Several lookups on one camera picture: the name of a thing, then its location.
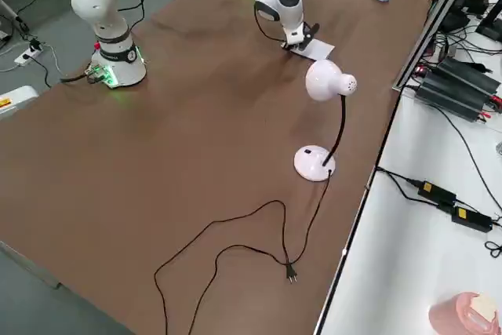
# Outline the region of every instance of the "white table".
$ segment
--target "white table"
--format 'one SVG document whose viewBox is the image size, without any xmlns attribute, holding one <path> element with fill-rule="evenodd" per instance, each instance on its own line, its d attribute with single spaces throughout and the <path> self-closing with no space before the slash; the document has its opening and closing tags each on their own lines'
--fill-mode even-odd
<svg viewBox="0 0 502 335">
<path fill-rule="evenodd" d="M 495 151 L 502 133 L 449 117 L 502 202 L 502 158 Z M 407 96 L 399 105 L 380 166 L 430 180 L 487 215 L 500 212 L 455 130 L 438 111 Z M 399 182 L 408 193 L 417 191 Z M 433 334 L 429 307 L 463 291 L 486 293 L 502 312 L 502 257 L 489 255 L 486 240 L 501 243 L 502 231 L 485 235 L 454 224 L 434 207 L 407 201 L 386 174 L 376 173 L 318 333 Z"/>
</svg>

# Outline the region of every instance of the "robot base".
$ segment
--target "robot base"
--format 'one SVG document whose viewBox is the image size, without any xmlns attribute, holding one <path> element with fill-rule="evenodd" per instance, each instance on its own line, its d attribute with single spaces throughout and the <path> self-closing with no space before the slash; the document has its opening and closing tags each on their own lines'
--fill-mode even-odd
<svg viewBox="0 0 502 335">
<path fill-rule="evenodd" d="M 136 48 L 137 59 L 132 63 L 114 62 L 101 56 L 99 50 L 93 54 L 89 69 L 101 67 L 105 72 L 103 83 L 109 88 L 119 86 L 133 86 L 141 82 L 147 75 L 147 68 L 144 65 L 143 58 Z"/>
<path fill-rule="evenodd" d="M 312 182 L 322 182 L 327 180 L 335 172 L 336 163 L 332 157 L 326 166 L 322 166 L 329 151 L 317 145 L 308 145 L 300 148 L 295 154 L 295 169 L 303 178 Z"/>
</svg>

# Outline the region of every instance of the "lamp base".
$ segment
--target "lamp base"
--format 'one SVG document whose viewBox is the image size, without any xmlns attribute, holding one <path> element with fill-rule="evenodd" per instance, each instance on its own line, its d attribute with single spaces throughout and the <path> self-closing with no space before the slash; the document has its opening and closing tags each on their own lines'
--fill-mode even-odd
<svg viewBox="0 0 502 335">
<path fill-rule="evenodd" d="M 322 166 L 329 151 L 317 145 L 302 147 L 295 154 L 295 169 L 303 178 L 312 182 L 322 182 L 335 172 L 336 163 L 332 157 L 326 166 Z"/>
</svg>

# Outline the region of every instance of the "desk lamp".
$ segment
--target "desk lamp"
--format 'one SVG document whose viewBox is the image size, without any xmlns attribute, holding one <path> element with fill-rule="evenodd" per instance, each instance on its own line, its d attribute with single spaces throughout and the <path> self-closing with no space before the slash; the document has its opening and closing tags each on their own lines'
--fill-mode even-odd
<svg viewBox="0 0 502 335">
<path fill-rule="evenodd" d="M 327 101 L 336 95 L 342 104 L 340 131 L 331 151 L 317 145 L 302 147 L 295 154 L 295 169 L 303 178 L 312 182 L 328 179 L 335 171 L 336 163 L 333 155 L 340 144 L 345 127 L 345 97 L 355 92 L 358 83 L 352 75 L 342 70 L 330 60 L 318 60 L 308 69 L 305 78 L 307 92 L 316 101 Z"/>
</svg>

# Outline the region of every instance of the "white paper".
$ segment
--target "white paper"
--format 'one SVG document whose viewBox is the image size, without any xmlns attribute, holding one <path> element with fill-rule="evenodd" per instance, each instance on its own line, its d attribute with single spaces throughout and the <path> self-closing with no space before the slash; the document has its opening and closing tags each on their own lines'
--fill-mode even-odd
<svg viewBox="0 0 502 335">
<path fill-rule="evenodd" d="M 305 50 L 299 50 L 298 48 L 291 49 L 292 53 L 305 56 L 312 60 L 323 60 L 327 59 L 330 53 L 333 51 L 335 46 L 319 41 L 318 39 L 313 39 L 311 43 L 307 45 Z"/>
</svg>

